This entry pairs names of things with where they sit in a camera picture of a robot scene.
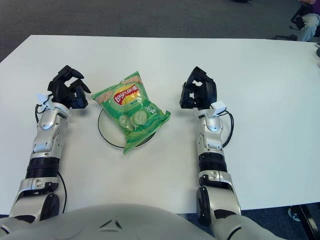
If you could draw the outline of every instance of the person's leg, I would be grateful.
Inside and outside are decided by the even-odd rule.
[[[317,27],[319,25],[320,16],[315,13],[306,14],[302,17],[304,27],[301,28],[297,41],[307,42],[316,33]]]

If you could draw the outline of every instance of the green chip bag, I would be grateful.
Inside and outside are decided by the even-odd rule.
[[[124,154],[154,134],[171,115],[169,111],[164,114],[149,100],[137,71],[91,97],[123,130],[126,138]]]

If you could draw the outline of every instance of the gray carpet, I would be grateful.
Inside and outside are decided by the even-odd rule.
[[[257,38],[290,35],[296,0],[0,0],[0,61],[29,35]]]

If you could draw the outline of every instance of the black cable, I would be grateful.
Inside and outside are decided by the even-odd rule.
[[[37,114],[39,107],[40,107],[40,105],[39,105],[39,104],[36,104],[36,105],[35,105],[35,108],[34,108],[34,115],[35,115],[36,123],[39,122],[39,118],[38,118],[38,114]]]
[[[225,112],[226,112],[226,113],[225,113],[225,114],[223,114],[223,115],[228,114],[228,115],[229,115],[229,117],[230,117],[231,129],[230,129],[230,133],[229,133],[228,138],[226,139],[225,143],[224,143],[224,144],[222,144],[222,147],[223,147],[223,148],[224,148],[225,146],[227,146],[227,145],[228,145],[228,143],[230,142],[231,137],[232,137],[232,134],[234,133],[234,127],[235,127],[235,120],[234,120],[234,116],[232,116],[232,114],[231,114],[230,112],[228,112],[227,110],[225,110]]]
[[[63,210],[62,210],[62,213],[65,212],[65,209],[66,209],[66,204],[67,204],[67,188],[66,188],[66,184],[65,184],[65,181],[63,179],[63,177],[61,176],[60,172],[57,171],[60,178],[61,178],[61,181],[62,181],[62,184],[63,184],[63,187],[64,187],[64,193],[65,193],[65,198],[64,198],[64,206],[63,206]]]
[[[34,115],[35,115],[36,123],[38,123],[38,122],[39,122],[38,114],[42,114],[42,113],[44,113],[44,112],[45,112],[45,110],[47,109],[47,108],[45,107],[43,111],[38,112],[38,108],[39,108],[39,107],[41,107],[41,106],[42,106],[43,104],[45,104],[46,102],[48,102],[48,101],[49,101],[49,98],[50,98],[52,95],[53,95],[52,93],[51,93],[51,94],[49,94],[49,95],[48,95],[47,100],[45,100],[42,104],[36,104],[36,105],[35,105],[35,108],[34,108]]]

